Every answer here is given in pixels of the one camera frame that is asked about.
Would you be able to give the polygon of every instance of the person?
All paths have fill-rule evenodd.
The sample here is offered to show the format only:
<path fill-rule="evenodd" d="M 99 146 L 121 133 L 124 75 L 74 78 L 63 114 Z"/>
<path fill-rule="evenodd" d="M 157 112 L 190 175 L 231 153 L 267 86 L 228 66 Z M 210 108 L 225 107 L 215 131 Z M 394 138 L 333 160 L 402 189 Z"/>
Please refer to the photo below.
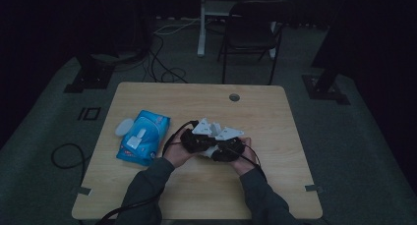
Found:
<path fill-rule="evenodd" d="M 180 140 L 183 132 L 184 130 L 175 136 L 162 157 L 156 158 L 147 170 L 135 176 L 125 194 L 122 206 L 150 197 L 156 197 L 156 199 L 144 206 L 121 212 L 116 219 L 116 225 L 159 225 L 161 223 L 162 213 L 157 195 L 164 189 L 171 173 L 197 154 L 191 154 L 183 147 Z M 251 146 L 251 139 L 246 138 L 242 141 L 245 145 Z M 247 147 L 242 154 L 256 162 L 255 154 Z M 272 190 L 253 164 L 241 157 L 229 164 L 240 178 L 246 205 L 252 213 L 253 224 L 300 224 L 289 212 L 286 201 Z"/>

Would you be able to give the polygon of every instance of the black device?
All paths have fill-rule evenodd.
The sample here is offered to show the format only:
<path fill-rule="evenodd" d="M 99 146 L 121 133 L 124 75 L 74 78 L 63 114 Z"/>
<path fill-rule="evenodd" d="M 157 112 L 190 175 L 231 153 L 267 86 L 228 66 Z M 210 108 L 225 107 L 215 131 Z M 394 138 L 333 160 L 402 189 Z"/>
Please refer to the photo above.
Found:
<path fill-rule="evenodd" d="M 207 135 L 194 135 L 190 129 L 182 134 L 181 142 L 190 153 L 204 152 L 212 148 L 206 156 L 217 162 L 234 161 L 245 151 L 245 144 L 239 138 L 218 141 Z"/>

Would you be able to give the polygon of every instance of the gray carpet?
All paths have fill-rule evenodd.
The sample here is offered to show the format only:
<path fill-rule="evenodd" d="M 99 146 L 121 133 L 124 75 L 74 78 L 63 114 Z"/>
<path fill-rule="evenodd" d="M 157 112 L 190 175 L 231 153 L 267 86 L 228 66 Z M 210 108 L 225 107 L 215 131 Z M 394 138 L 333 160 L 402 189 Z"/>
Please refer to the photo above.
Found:
<path fill-rule="evenodd" d="M 209 25 L 221 30 L 221 26 Z M 311 100 L 302 75 L 319 75 L 310 67 L 325 31 L 289 28 L 284 32 L 278 69 L 272 84 L 286 90 L 319 194 L 324 219 L 311 224 L 417 224 L 417 198 L 406 183 L 375 120 L 352 80 L 339 76 L 336 83 L 351 105 Z M 158 58 L 167 68 L 186 71 L 195 84 L 220 84 L 221 63 L 216 62 L 221 35 L 208 32 L 206 56 L 197 57 L 197 27 L 162 35 Z M 155 39 L 156 52 L 160 40 Z M 110 61 L 107 56 L 96 56 Z M 265 84 L 271 60 L 230 58 L 229 84 Z M 108 89 L 63 93 L 79 71 L 73 59 L 51 80 L 25 121 L 0 151 L 0 224 L 78 224 L 71 216 L 82 167 L 62 170 L 50 155 L 59 145 L 78 144 L 92 154 L 112 96 L 121 82 L 153 82 L 143 64 L 118 66 Z M 155 73 L 163 69 L 154 64 Z M 79 120 L 83 108 L 100 108 L 95 121 Z M 56 155 L 61 164 L 80 160 L 71 147 Z M 164 221 L 165 224 L 235 224 L 236 221 Z"/>

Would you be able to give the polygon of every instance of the blue package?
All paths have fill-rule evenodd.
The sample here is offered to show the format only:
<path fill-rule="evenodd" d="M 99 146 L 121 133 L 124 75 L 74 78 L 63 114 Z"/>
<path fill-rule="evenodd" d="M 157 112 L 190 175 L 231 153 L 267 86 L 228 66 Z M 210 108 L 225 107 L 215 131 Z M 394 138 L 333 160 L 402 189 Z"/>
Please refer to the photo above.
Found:
<path fill-rule="evenodd" d="M 149 166 L 169 128 L 170 118 L 142 110 L 123 137 L 116 157 Z"/>

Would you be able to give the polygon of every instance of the dark sleeve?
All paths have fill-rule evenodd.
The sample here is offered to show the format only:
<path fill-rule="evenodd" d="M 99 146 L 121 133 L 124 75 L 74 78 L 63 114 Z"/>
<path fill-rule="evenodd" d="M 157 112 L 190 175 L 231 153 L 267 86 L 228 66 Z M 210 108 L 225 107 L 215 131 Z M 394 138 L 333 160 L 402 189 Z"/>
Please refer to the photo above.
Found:
<path fill-rule="evenodd" d="M 135 176 L 125 194 L 122 206 L 143 201 L 157 195 L 160 190 L 165 187 L 165 184 L 174 169 L 174 166 L 165 158 L 155 159 L 147 170 L 141 171 Z M 115 224 L 160 224 L 162 214 L 158 202 L 159 198 L 144 206 L 120 213 Z"/>
<path fill-rule="evenodd" d="M 300 224 L 289 212 L 288 203 L 273 191 L 257 169 L 242 175 L 240 181 L 254 225 Z"/>

